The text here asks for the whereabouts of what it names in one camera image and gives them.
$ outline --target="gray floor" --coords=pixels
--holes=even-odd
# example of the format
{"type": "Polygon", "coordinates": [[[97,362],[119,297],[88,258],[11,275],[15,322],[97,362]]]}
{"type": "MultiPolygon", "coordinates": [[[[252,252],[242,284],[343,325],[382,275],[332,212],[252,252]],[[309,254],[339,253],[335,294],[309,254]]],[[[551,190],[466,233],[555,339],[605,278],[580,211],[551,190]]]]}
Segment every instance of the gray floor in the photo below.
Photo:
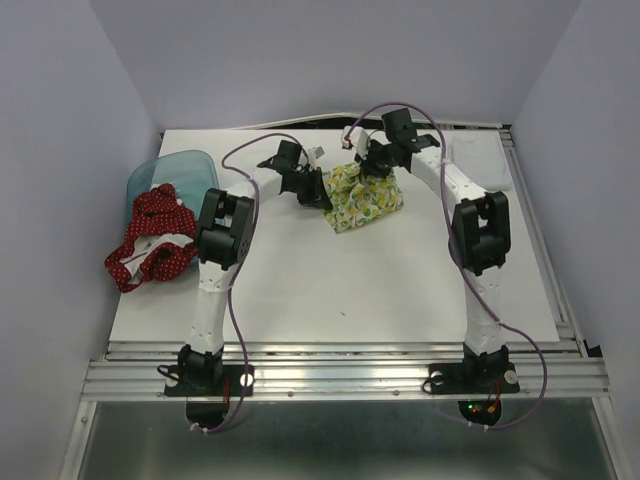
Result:
{"type": "MultiPolygon", "coordinates": [[[[530,408],[505,404],[503,421],[530,408]]],[[[609,479],[590,400],[547,400],[527,422],[482,432],[443,402],[245,404],[236,428],[190,432],[181,403],[98,406],[80,478],[609,479]]]]}

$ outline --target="white table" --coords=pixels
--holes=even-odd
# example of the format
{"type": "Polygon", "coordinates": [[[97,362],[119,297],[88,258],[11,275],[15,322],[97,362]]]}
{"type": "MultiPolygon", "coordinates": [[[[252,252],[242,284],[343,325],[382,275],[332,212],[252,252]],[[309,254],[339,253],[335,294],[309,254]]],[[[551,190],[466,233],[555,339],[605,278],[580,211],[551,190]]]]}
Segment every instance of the white table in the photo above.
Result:
{"type": "MultiPolygon", "coordinates": [[[[352,161],[335,130],[282,130],[306,147],[321,145],[323,169],[352,161]]],[[[223,170],[231,148],[264,130],[169,130],[161,155],[202,150],[216,162],[221,188],[241,180],[223,170]]],[[[449,131],[480,138],[493,131],[449,131]]],[[[271,138],[231,157],[248,171],[272,156],[271,138]]],[[[439,149],[429,152],[438,158],[439,149]]],[[[501,148],[487,155],[503,155],[501,148]]],[[[322,213],[299,206],[284,194],[260,209],[257,232],[234,290],[234,306],[247,341],[462,342],[466,329],[462,280],[447,251],[438,198],[419,180],[396,169],[404,208],[373,224],[336,235],[322,213]]],[[[510,202],[512,249],[504,266],[501,316],[540,342],[558,341],[554,315],[515,190],[510,202]]],[[[197,269],[167,283],[149,283],[122,295],[112,342],[182,342],[193,319],[197,269]]],[[[523,340],[509,332],[512,342],[523,340]]],[[[225,339],[237,340],[231,322],[225,339]]]]}

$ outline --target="wall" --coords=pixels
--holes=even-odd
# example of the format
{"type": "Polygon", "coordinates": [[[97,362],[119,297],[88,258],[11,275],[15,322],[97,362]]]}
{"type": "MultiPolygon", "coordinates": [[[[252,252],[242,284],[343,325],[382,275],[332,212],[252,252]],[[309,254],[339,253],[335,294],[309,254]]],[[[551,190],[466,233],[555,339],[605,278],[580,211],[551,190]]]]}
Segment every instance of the wall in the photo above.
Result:
{"type": "Polygon", "coordinates": [[[601,344],[640,474],[640,3],[584,0],[513,130],[553,262],[601,344]]]}
{"type": "Polygon", "coordinates": [[[256,124],[385,100],[515,120],[579,0],[90,0],[166,128],[256,124]]]}
{"type": "Polygon", "coordinates": [[[86,0],[0,2],[0,465],[57,478],[116,290],[125,182],[157,134],[86,0]]]}

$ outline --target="polka dot fabric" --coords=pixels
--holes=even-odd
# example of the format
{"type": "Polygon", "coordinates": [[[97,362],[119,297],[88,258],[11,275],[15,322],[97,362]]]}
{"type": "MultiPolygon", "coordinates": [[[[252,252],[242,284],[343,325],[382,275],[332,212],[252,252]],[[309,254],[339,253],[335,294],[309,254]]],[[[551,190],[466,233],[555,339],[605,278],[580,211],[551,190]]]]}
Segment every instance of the polka dot fabric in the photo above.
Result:
{"type": "Polygon", "coordinates": [[[140,281],[129,283],[131,273],[122,262],[135,251],[134,242],[143,235],[182,234],[195,238],[196,220],[193,212],[178,204],[173,185],[165,183],[143,193],[133,201],[133,219],[127,227],[124,243],[104,261],[122,293],[135,290],[150,280],[167,281],[179,276],[197,254],[194,243],[181,247],[171,242],[160,244],[142,262],[140,281]]]}

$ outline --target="yellow floral cloth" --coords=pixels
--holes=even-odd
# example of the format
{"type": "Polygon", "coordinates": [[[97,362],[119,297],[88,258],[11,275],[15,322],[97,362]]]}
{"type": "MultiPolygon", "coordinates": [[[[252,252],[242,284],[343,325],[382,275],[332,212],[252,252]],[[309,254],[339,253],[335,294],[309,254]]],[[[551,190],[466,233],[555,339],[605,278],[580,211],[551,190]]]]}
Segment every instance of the yellow floral cloth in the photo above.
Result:
{"type": "Polygon", "coordinates": [[[361,176],[360,165],[348,163],[323,173],[333,210],[324,213],[336,233],[361,227],[404,206],[393,171],[387,178],[361,176]]]}

